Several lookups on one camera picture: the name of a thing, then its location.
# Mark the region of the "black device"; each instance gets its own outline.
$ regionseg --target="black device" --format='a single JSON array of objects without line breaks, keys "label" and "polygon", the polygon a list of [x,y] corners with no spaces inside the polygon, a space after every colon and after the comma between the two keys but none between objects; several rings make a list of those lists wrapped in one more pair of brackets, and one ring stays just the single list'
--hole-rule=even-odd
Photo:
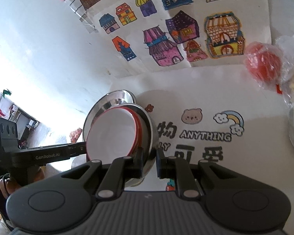
[{"label": "black device", "polygon": [[[85,153],[79,144],[22,150],[16,135],[16,124],[0,118],[0,174],[19,183],[33,167]],[[285,234],[291,204],[280,190],[213,162],[154,151],[157,176],[174,179],[175,192],[124,191],[142,176],[141,148],[108,165],[92,160],[14,192],[6,203],[12,234]]]}]

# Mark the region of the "bear sticker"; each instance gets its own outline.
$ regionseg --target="bear sticker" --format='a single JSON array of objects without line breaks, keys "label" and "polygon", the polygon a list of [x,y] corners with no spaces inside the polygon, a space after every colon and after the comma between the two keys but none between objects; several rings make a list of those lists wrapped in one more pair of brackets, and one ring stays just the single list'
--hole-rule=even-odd
[{"label": "bear sticker", "polygon": [[184,110],[182,115],[182,121],[185,124],[194,125],[198,124],[202,120],[201,109]]}]

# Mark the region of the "red object in plastic bag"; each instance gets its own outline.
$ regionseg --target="red object in plastic bag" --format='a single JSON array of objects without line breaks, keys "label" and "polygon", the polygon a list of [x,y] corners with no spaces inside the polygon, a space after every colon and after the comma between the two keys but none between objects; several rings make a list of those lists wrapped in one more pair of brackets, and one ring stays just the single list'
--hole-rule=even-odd
[{"label": "red object in plastic bag", "polygon": [[76,143],[82,131],[83,130],[81,128],[78,128],[75,131],[70,132],[71,143]]},{"label": "red object in plastic bag", "polygon": [[259,83],[277,82],[281,72],[280,50],[273,45],[253,42],[246,48],[244,64]]}]

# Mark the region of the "silver screw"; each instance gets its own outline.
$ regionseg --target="silver screw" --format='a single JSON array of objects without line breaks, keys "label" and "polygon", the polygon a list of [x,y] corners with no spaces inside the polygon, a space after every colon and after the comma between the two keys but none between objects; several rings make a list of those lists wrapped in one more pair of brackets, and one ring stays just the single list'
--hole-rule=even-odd
[{"label": "silver screw", "polygon": [[196,190],[186,190],[183,195],[187,198],[195,198],[199,195],[199,192]]},{"label": "silver screw", "polygon": [[110,198],[114,195],[114,193],[111,190],[101,190],[98,193],[98,196],[101,198]]}]

